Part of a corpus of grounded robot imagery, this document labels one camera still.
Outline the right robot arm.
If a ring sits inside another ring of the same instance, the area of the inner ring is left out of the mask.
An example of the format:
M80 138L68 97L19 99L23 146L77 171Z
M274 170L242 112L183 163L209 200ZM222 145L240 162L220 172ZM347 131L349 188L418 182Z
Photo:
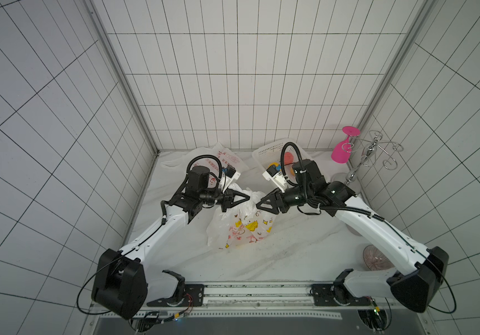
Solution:
M332 281L329 296L339 306L367 297L395 299L410 311L423 313L442 285L448 253L440 247L428 248L402 233L371 209L342 182L327 182L317 163L305 159L294 142L286 142L280 152L280 169L270 166L267 173L277 188L256 205L272 214L285 214L292 207L307 206L309 216L328 214L366 238L392 263L392 268L376 271L345 269Z

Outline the translucent white plastic bag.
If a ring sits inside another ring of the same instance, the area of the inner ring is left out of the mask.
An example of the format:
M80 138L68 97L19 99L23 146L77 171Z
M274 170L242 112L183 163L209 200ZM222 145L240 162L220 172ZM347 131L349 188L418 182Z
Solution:
M256 204L265 196L263 192L241 189L233 183L229 189L245 193L249 200L222 212L217 209L207 227L207 245L214 249L238 247L257 243L267 238L276 221L276 214L265 212Z

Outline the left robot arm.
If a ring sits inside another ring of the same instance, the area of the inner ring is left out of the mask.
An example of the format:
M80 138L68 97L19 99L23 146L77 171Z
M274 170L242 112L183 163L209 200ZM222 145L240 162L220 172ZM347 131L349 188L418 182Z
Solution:
M160 202L161 215L139 237L115 251L109 248L92 276L93 302L125 320L152 302L182 304L185 278L160 268L156 254L204 208L227 212L248 202L249 195L232 188L240 172L213 155L200 155L186 167L184 180L169 200Z

